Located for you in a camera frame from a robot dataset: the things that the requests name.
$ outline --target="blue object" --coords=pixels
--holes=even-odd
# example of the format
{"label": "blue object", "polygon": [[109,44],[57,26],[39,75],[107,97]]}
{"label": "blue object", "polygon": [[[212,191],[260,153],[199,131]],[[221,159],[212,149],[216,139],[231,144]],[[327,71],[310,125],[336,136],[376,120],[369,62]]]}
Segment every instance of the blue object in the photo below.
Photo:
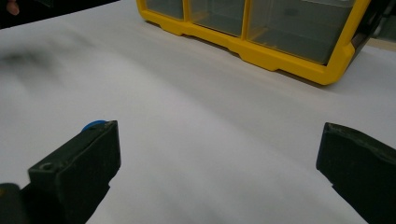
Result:
{"label": "blue object", "polygon": [[93,122],[91,122],[91,123],[85,125],[85,127],[84,127],[81,131],[84,132],[85,130],[91,128],[92,126],[95,126],[96,124],[101,124],[101,123],[106,123],[106,122],[107,122],[107,121],[102,120],[102,119],[93,121]]}

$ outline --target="storage bin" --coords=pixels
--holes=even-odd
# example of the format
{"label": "storage bin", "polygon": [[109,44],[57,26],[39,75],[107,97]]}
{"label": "storage bin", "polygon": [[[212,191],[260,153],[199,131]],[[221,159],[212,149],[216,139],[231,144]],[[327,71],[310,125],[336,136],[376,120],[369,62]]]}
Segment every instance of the storage bin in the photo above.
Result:
{"label": "storage bin", "polygon": [[247,39],[325,64],[354,3],[355,0],[251,0]]}
{"label": "storage bin", "polygon": [[337,81],[391,0],[136,0],[140,15],[270,71]]}
{"label": "storage bin", "polygon": [[147,9],[159,12],[165,16],[183,20],[183,1],[182,0],[147,0]]}
{"label": "storage bin", "polygon": [[192,22],[229,35],[242,34],[245,0],[190,0]]}

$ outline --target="transparent compartment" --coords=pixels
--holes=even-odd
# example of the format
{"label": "transparent compartment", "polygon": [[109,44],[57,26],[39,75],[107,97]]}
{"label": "transparent compartment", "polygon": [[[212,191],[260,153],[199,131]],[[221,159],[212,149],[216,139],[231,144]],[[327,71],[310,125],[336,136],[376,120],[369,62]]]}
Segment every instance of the transparent compartment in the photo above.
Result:
{"label": "transparent compartment", "polygon": [[147,0],[146,7],[163,15],[183,20],[183,0]]}
{"label": "transparent compartment", "polygon": [[190,0],[192,22],[228,35],[242,34],[244,8],[245,0]]}
{"label": "transparent compartment", "polygon": [[355,0],[251,0],[247,39],[326,64]]}

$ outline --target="yellow frame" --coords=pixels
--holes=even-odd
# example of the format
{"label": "yellow frame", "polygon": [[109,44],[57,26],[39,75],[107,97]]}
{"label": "yellow frame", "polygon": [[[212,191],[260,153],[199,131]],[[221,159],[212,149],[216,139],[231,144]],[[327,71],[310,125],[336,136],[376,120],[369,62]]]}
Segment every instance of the yellow frame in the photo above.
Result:
{"label": "yellow frame", "polygon": [[356,0],[354,7],[340,34],[329,62],[326,65],[269,49],[247,41],[248,13],[250,0],[245,0],[245,11],[241,36],[226,35],[205,27],[193,24],[189,15],[189,0],[183,1],[184,20],[177,20],[160,13],[149,11],[146,0],[136,0],[140,15],[147,21],[157,23],[167,32],[174,35],[193,35],[218,44],[239,54],[242,60],[253,63],[270,71],[283,70],[299,77],[309,79],[321,85],[336,82],[347,70],[355,54],[351,40],[361,22],[370,0]]}

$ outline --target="yellow plastic organizer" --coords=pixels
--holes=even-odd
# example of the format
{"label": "yellow plastic organizer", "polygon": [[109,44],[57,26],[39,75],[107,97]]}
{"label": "yellow plastic organizer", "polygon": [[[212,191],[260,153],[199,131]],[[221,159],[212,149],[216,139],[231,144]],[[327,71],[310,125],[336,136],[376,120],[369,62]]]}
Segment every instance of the yellow plastic organizer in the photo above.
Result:
{"label": "yellow plastic organizer", "polygon": [[193,35],[270,71],[322,85],[355,54],[370,0],[136,0],[141,16],[175,35]]}

